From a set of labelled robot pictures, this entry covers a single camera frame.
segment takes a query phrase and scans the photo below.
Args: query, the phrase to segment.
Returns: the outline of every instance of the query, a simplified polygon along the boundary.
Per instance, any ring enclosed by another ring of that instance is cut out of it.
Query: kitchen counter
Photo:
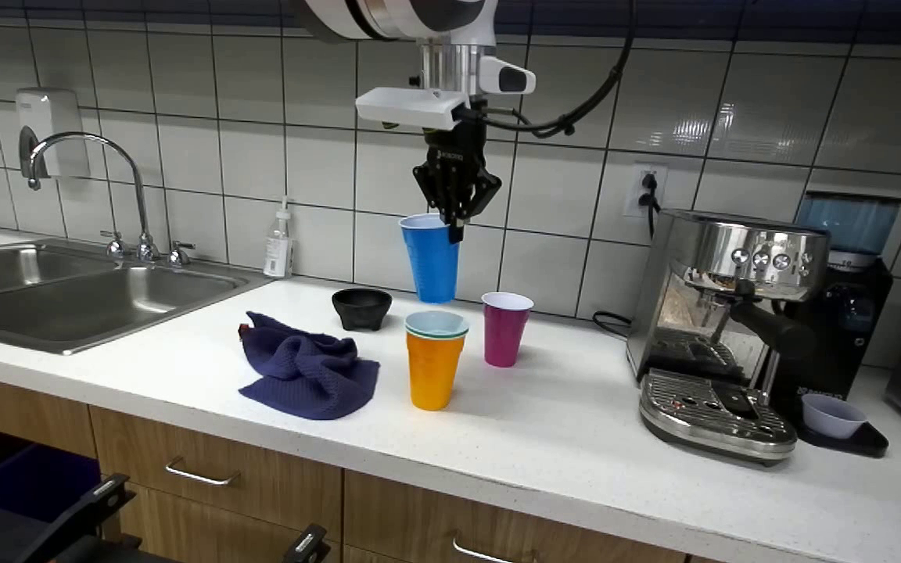
[[[382,363],[361,414],[305,422],[242,398],[255,377],[243,311],[343,335],[331,289],[272,281],[74,357],[0,344],[0,381],[715,561],[901,561],[901,415],[882,373],[861,375],[855,402],[887,435],[886,458],[798,445],[752,465],[656,441],[622,338],[583,321],[534,317],[520,365],[492,370],[483,308],[455,305],[471,321],[455,402],[414,409],[402,319],[421,302],[396,297],[382,330],[352,335]]]

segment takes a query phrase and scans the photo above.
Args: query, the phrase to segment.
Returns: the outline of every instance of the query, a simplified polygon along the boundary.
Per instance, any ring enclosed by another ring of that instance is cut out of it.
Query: bottle
[[[266,278],[287,278],[292,276],[292,246],[295,241],[287,238],[287,197],[282,201],[282,205],[272,215],[272,227],[266,238],[266,258],[263,258],[263,276]]]

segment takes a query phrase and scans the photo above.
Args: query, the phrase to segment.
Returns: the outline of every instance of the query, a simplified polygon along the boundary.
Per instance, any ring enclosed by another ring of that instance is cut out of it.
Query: black cup
[[[343,286],[331,294],[331,305],[347,330],[378,330],[389,317],[391,294],[376,286]]]

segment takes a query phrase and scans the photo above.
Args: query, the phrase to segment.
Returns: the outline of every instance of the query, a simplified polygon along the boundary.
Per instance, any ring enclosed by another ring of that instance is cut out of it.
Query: sink
[[[229,270],[123,264],[0,289],[0,342],[74,353],[263,283]]]
[[[0,246],[0,289],[109,270],[117,264],[114,258],[102,255],[102,250],[85,250],[48,241]]]

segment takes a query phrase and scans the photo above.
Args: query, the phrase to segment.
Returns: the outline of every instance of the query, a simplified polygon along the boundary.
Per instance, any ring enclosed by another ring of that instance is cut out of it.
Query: purple cloth
[[[260,311],[238,326],[242,350],[263,375],[243,398],[303,418],[342,418],[376,398],[378,363],[352,338],[305,335]]]

